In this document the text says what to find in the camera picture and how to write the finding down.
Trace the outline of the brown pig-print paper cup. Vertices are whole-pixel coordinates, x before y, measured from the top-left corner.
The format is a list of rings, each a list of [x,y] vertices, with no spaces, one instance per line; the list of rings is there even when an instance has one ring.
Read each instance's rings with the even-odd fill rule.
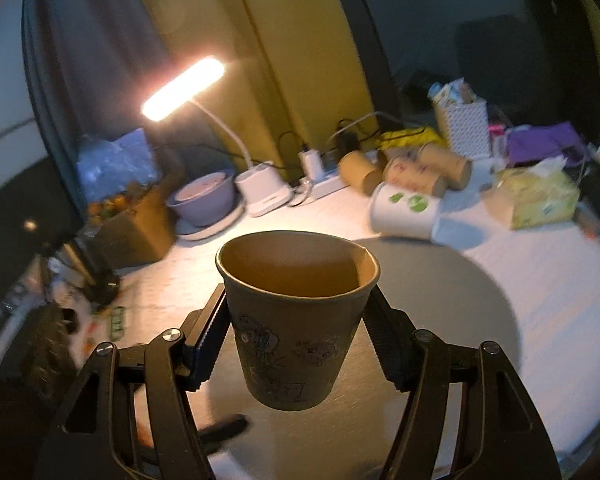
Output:
[[[379,280],[377,258],[336,236],[265,231],[226,242],[215,265],[252,396],[281,411],[323,402]]]

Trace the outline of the white green-print paper cup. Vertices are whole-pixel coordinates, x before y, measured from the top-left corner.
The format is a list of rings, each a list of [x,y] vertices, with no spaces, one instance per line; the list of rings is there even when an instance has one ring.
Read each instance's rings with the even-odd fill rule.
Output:
[[[440,198],[387,182],[370,198],[370,228],[380,235],[432,240],[440,220]]]

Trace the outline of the brown sketched paper cup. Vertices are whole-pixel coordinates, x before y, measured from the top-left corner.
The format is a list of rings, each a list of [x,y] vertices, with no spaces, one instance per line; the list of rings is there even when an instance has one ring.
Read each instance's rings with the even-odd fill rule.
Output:
[[[418,150],[417,158],[421,164],[441,174],[453,190],[464,190],[470,181],[472,161],[438,144],[425,144]]]

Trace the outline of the brown pig paper cup lying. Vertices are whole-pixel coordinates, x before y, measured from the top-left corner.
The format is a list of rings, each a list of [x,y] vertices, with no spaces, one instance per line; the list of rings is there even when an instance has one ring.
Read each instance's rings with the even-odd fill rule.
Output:
[[[448,189],[445,177],[406,156],[396,156],[389,160],[384,170],[384,180],[400,188],[437,198],[442,197]]]

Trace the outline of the plain brown paper cup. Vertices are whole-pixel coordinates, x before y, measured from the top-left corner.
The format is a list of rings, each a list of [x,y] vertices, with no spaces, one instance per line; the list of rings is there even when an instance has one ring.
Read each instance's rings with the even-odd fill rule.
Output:
[[[370,197],[382,182],[382,172],[361,151],[344,155],[338,162],[340,177],[355,191]]]

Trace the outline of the white textured tablecloth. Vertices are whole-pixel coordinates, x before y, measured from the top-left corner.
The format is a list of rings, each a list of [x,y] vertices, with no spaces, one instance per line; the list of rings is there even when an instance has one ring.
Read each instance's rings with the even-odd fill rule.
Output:
[[[538,409],[553,448],[574,464],[600,429],[600,242],[572,223],[510,232],[481,203],[489,181],[475,166],[467,188],[445,195],[433,243],[380,238],[368,203],[345,188],[317,202],[244,217],[202,242],[178,242],[163,260],[129,275],[122,346],[151,340],[199,309],[219,283],[213,258],[231,238],[258,231],[313,231],[370,248],[379,286],[415,325],[451,344],[497,342]],[[192,397],[204,422],[242,413],[249,431],[212,464],[226,478],[363,479],[380,473],[406,397],[382,376],[359,330],[329,397],[303,412],[280,412],[247,391],[233,341]]]

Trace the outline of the cardboard box with fruit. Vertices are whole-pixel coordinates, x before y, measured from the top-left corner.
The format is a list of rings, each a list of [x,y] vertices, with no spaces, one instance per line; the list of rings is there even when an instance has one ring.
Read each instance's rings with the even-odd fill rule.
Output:
[[[142,196],[112,217],[90,220],[79,239],[110,268],[123,269],[161,260],[175,242],[175,214],[166,200],[184,183],[184,171],[169,171]]]

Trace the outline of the white plate under bowl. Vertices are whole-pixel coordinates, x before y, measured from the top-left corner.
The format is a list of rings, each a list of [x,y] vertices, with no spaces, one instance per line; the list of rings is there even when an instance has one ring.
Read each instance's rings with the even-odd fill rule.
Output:
[[[184,219],[178,219],[175,225],[175,234],[180,240],[186,242],[198,242],[198,240],[206,240],[214,237],[236,223],[245,213],[246,205],[243,198],[238,198],[234,203],[233,209],[221,220],[213,223],[211,226],[204,228],[196,228],[191,226]]]

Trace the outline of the yellow tissue pack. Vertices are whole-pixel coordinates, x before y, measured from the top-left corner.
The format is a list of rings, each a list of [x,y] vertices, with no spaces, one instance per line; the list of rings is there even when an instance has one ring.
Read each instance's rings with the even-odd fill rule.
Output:
[[[481,192],[486,211],[512,231],[570,221],[580,188],[565,173],[566,162],[565,156],[556,156],[496,172]]]

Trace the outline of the purple bowl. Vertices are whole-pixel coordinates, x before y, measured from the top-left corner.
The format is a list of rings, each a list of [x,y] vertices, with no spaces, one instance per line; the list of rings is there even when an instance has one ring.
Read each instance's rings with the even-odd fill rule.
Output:
[[[187,183],[166,200],[166,206],[191,226],[204,228],[228,215],[235,195],[234,172],[223,169]]]

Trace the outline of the purple cloth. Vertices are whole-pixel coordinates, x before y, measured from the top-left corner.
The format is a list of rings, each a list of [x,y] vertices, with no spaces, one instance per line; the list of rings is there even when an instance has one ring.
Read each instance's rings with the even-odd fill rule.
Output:
[[[574,167],[588,159],[583,140],[571,122],[511,128],[507,151],[510,166],[529,166],[532,162],[564,156],[566,165]]]

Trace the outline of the white power strip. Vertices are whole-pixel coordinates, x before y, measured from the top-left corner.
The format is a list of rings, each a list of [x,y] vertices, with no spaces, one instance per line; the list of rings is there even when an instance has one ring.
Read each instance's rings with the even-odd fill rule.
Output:
[[[313,182],[308,178],[304,178],[303,182],[309,187],[309,200],[320,200],[348,186],[347,182],[340,176],[338,169],[327,171],[324,179],[320,182]]]

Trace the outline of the yellow snack bag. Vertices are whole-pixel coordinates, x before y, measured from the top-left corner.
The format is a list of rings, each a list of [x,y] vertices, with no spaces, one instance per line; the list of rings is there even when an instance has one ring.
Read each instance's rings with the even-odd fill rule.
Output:
[[[377,147],[381,150],[385,148],[412,148],[413,146],[423,146],[429,143],[442,148],[448,147],[442,136],[428,125],[381,133]]]

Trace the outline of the white plastic basket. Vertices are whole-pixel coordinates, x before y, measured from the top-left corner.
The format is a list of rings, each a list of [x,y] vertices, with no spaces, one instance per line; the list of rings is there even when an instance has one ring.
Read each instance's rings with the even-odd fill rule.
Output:
[[[436,105],[438,129],[448,148],[457,155],[474,160],[491,156],[486,101],[469,104]]]

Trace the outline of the black power adapter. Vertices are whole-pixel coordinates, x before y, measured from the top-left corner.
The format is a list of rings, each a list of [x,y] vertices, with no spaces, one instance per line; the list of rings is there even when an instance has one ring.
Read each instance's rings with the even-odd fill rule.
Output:
[[[361,147],[358,136],[351,131],[343,131],[335,138],[336,150],[339,159],[342,159],[349,153],[358,151]]]

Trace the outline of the white usb charger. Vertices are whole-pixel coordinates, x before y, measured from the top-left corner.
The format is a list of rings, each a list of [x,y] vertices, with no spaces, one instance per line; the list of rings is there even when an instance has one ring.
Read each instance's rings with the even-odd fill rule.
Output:
[[[311,182],[321,182],[325,177],[321,153],[313,148],[299,153],[299,158],[304,175]]]

